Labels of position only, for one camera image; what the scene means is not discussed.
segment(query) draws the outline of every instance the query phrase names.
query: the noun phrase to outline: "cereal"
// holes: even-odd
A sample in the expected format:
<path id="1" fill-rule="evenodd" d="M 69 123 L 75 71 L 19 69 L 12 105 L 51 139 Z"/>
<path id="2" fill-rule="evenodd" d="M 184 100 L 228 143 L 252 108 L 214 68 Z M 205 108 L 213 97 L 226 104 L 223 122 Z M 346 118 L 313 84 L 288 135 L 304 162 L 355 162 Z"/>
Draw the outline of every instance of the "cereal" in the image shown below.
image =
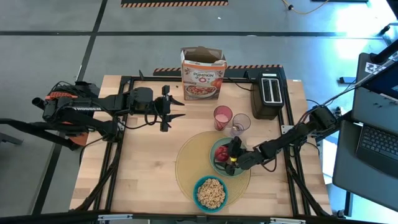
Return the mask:
<path id="1" fill-rule="evenodd" d="M 193 86 L 190 85 L 187 88 L 187 91 L 194 95 L 207 95 L 216 91 L 217 88 L 215 87 L 202 87 L 202 86 Z"/>
<path id="2" fill-rule="evenodd" d="M 224 186 L 217 179 L 207 179 L 197 192 L 198 200 L 207 208 L 216 209 L 225 199 Z"/>

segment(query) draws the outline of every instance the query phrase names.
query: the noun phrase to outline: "concrete floor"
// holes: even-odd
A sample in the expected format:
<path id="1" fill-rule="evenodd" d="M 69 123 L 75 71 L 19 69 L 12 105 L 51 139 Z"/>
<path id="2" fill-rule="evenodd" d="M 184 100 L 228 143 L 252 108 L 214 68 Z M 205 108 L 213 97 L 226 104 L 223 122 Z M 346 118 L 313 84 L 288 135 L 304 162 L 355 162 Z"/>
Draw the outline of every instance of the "concrete floor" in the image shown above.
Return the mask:
<path id="1" fill-rule="evenodd" d="M 290 2 L 301 11 L 319 5 L 309 0 Z M 361 52 L 378 53 L 386 46 L 382 38 L 370 35 L 384 27 L 392 14 L 384 2 L 375 1 L 330 2 L 307 16 L 286 11 L 276 0 L 229 0 L 225 7 L 141 9 L 122 9 L 119 3 L 108 1 L 99 31 L 301 32 L 295 35 L 302 37 L 99 36 L 84 81 L 100 86 L 103 75 L 137 75 L 139 69 L 151 75 L 155 68 L 179 66 L 181 47 L 204 45 L 223 49 L 230 65 L 282 64 L 287 78 L 303 80 L 307 98 L 319 102 L 346 88 L 336 80 L 355 77 Z M 40 111 L 31 105 L 31 99 L 43 97 L 57 81 L 75 80 L 90 38 L 6 36 L 1 31 L 91 31 L 100 5 L 101 0 L 0 0 L 1 118 L 40 121 Z M 343 32 L 343 36 L 305 37 L 309 32 Z M 353 93 L 348 93 L 331 107 L 349 110 L 352 97 Z M 7 126 L 0 126 L 0 132 L 24 140 L 21 146 L 0 145 L 0 217 L 29 214 L 52 144 Z M 63 149 L 44 213 L 68 210 L 77 172 L 78 152 Z M 337 192 L 329 191 L 333 210 L 343 208 L 345 194 Z M 354 208 L 354 219 L 389 222 L 378 215 L 386 214 L 386 208 L 372 202 L 355 200 Z M 373 208 L 380 212 L 371 217 L 364 212 Z"/>

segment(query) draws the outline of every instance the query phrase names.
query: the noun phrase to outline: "toaster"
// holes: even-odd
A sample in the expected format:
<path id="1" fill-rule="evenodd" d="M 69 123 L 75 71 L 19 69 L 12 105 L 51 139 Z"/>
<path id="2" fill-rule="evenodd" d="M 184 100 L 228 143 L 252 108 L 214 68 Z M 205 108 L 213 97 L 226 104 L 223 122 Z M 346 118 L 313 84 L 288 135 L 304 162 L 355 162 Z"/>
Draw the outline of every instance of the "toaster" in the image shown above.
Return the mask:
<path id="1" fill-rule="evenodd" d="M 283 80 L 278 73 L 261 72 L 251 86 L 251 111 L 256 119 L 274 119 L 284 107 Z"/>

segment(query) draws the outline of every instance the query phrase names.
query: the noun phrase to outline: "woven placemat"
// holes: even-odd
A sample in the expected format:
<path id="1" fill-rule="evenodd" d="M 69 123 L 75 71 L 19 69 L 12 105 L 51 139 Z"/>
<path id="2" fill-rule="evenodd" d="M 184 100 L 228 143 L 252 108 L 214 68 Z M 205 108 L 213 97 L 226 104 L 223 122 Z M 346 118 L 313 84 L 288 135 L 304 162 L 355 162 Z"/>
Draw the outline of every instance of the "woven placemat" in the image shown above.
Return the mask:
<path id="1" fill-rule="evenodd" d="M 196 182 L 206 175 L 219 177 L 228 189 L 229 205 L 240 198 L 250 181 L 250 170 L 237 177 L 219 175 L 210 164 L 210 150 L 220 138 L 226 137 L 217 131 L 208 131 L 190 138 L 181 148 L 175 165 L 175 176 L 184 195 L 193 200 L 193 188 Z"/>

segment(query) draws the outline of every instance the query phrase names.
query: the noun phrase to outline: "wooden tabletop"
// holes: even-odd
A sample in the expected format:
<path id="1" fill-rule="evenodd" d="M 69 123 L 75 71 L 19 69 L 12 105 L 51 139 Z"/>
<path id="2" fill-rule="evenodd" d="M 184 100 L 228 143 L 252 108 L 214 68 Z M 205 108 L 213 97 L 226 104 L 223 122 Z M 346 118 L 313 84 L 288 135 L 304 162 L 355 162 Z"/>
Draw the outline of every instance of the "wooden tabletop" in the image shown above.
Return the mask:
<path id="1" fill-rule="evenodd" d="M 116 94 L 120 79 L 121 76 L 116 75 L 104 76 L 99 97 Z M 288 80 L 287 83 L 294 120 L 298 121 L 307 110 L 303 84 L 300 80 Z M 234 83 L 224 83 L 219 99 L 212 101 L 184 101 L 180 82 L 136 82 L 134 88 L 150 87 L 154 91 L 155 98 L 161 95 L 163 85 L 170 85 L 170 95 L 185 103 L 185 106 L 172 105 L 171 113 L 186 115 L 173 120 L 172 128 L 167 133 L 160 132 L 159 125 L 125 131 L 112 212 L 201 213 L 181 192 L 175 176 L 175 161 L 180 148 L 188 139 L 198 133 L 214 131 L 213 110 L 218 105 L 229 106 L 234 114 L 244 113 L 250 117 L 252 125 L 241 136 L 248 147 L 280 136 L 278 119 L 272 121 L 254 119 L 251 114 L 249 92 L 238 88 Z M 285 110 L 284 114 L 284 120 L 287 122 Z M 105 121 L 109 120 L 110 116 L 104 112 L 96 112 L 94 118 Z M 140 124 L 144 124 L 141 115 L 130 116 L 127 120 L 128 126 Z M 99 137 L 98 133 L 91 133 L 88 142 Z M 105 147 L 105 142 L 97 142 L 85 149 L 70 208 L 79 206 L 97 184 Z M 216 215 L 291 217 L 289 187 L 282 153 L 277 156 L 277 168 L 273 173 L 264 170 L 261 166 L 254 166 L 244 195 Z M 331 213 L 317 149 L 305 144 L 300 155 L 308 189 L 323 209 Z M 274 162 L 270 162 L 267 167 L 271 169 L 273 165 Z M 299 212 L 303 213 L 300 191 L 297 186 L 295 188 Z M 104 208 L 107 189 L 108 185 L 104 188 L 100 208 Z"/>

